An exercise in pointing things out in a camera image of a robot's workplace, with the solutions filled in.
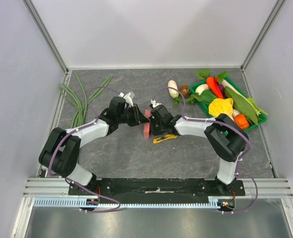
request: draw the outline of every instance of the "gray stone surface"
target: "gray stone surface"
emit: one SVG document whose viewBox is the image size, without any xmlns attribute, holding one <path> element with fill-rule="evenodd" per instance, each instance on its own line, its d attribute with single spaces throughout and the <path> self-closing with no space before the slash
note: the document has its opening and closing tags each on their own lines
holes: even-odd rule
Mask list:
<svg viewBox="0 0 293 238">
<path fill-rule="evenodd" d="M 212 69 L 212 74 L 227 70 L 230 78 L 247 92 L 240 69 Z M 194 69 L 117 69 L 117 70 L 79 70 L 73 71 L 70 87 L 83 100 L 83 94 L 75 73 L 78 73 L 87 92 L 112 75 L 109 87 L 119 92 L 134 92 L 134 101 L 142 112 L 149 109 L 150 99 L 167 82 L 173 79 L 178 85 L 193 85 L 199 80 Z M 100 113 L 108 107 L 116 94 L 104 90 L 94 101 L 93 106 Z M 157 98 L 173 115 L 180 114 L 182 104 L 173 107 L 173 99 L 163 91 Z M 187 105 L 186 115 L 206 118 L 197 104 Z M 75 107 L 65 101 L 60 126 L 70 128 L 76 113 Z M 87 122 L 93 120 L 89 110 Z M 267 159 L 259 129 L 248 132 L 253 150 L 244 158 L 240 172 L 255 178 L 272 178 L 271 167 Z M 153 144 L 153 140 L 143 137 L 143 125 L 129 128 L 120 125 L 111 135 L 99 138 L 85 145 L 80 152 L 79 162 L 98 177 L 105 178 L 214 178 L 219 167 L 219 158 L 208 140 L 195 136 L 179 136 L 162 143 Z"/>
</svg>

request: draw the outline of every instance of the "toy carrot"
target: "toy carrot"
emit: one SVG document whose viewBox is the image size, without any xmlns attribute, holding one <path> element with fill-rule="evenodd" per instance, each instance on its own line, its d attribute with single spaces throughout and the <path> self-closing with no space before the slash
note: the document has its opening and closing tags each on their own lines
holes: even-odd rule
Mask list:
<svg viewBox="0 0 293 238">
<path fill-rule="evenodd" d="M 206 79 L 206 84 L 212 90 L 212 92 L 218 97 L 224 99 L 218 85 L 213 77 L 208 77 Z"/>
</svg>

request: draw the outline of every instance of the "white wall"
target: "white wall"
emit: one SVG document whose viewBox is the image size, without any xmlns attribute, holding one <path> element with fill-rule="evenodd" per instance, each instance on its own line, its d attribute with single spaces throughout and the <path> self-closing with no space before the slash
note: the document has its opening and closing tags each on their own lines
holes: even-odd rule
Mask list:
<svg viewBox="0 0 293 238">
<path fill-rule="evenodd" d="M 247 77 L 257 104 L 269 113 L 264 129 L 275 169 L 293 190 L 293 0 L 274 21 Z"/>
<path fill-rule="evenodd" d="M 63 72 L 21 0 L 0 0 L 0 238 L 36 175 Z"/>
<path fill-rule="evenodd" d="M 33 0 L 69 67 L 241 65 L 276 0 Z"/>
</svg>

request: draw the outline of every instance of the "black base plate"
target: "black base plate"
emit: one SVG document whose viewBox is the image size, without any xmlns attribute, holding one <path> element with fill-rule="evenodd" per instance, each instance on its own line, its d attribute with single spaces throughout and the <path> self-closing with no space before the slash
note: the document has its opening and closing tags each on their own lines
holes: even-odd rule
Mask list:
<svg viewBox="0 0 293 238">
<path fill-rule="evenodd" d="M 69 195 L 89 195 L 78 186 L 69 188 Z M 244 196 L 243 182 L 236 180 L 233 186 L 221 194 L 215 180 L 204 178 L 102 178 L 91 182 L 87 188 L 91 191 L 110 196 L 121 203 L 207 203 L 208 196 Z M 112 203 L 102 199 L 101 203 Z"/>
</svg>

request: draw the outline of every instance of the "yellow utility knife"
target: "yellow utility knife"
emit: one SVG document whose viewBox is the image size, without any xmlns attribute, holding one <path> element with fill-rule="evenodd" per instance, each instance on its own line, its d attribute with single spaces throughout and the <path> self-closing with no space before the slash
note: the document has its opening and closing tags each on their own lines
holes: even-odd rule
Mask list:
<svg viewBox="0 0 293 238">
<path fill-rule="evenodd" d="M 164 135 L 164 136 L 161 136 L 159 138 L 154 139 L 153 143 L 154 144 L 160 143 L 160 142 L 168 140 L 168 139 L 175 139 L 176 137 L 177 137 L 177 135 Z"/>
</svg>

